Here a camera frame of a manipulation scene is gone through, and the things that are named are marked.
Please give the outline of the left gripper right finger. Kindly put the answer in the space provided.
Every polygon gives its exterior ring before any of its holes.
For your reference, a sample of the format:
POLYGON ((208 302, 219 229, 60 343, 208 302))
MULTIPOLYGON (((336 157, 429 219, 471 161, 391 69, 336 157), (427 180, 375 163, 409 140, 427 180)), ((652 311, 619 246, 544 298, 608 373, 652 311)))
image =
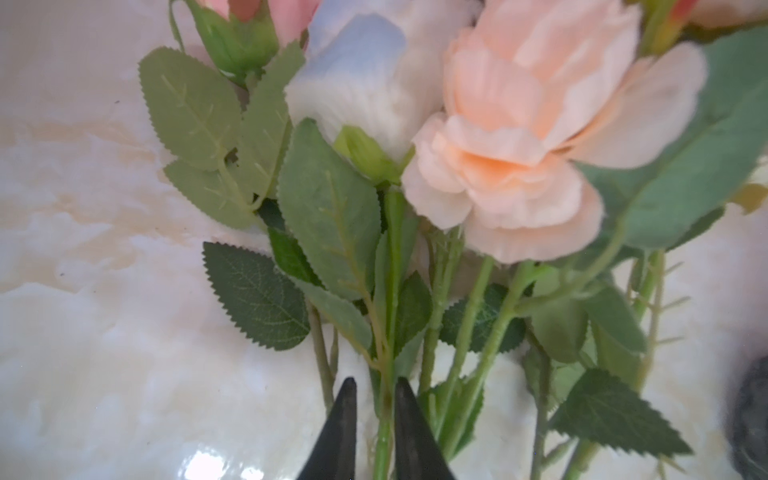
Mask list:
POLYGON ((455 480, 405 377, 394 392, 395 473, 399 480, 455 480))

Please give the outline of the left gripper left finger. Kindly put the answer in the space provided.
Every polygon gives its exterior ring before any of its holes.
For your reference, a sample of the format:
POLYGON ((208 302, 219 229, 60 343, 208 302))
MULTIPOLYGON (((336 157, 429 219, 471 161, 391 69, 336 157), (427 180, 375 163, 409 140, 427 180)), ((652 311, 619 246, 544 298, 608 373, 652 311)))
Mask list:
POLYGON ((356 468, 357 384, 347 377, 298 480, 353 480, 356 468))

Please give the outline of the red grey glass vase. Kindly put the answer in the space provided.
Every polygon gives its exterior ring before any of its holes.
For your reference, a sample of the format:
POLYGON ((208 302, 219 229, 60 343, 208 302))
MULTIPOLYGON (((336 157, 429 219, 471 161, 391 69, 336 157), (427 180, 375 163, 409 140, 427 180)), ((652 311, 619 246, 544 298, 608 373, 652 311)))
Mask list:
POLYGON ((747 370, 730 419, 731 460, 742 479, 767 480, 767 357, 747 370))

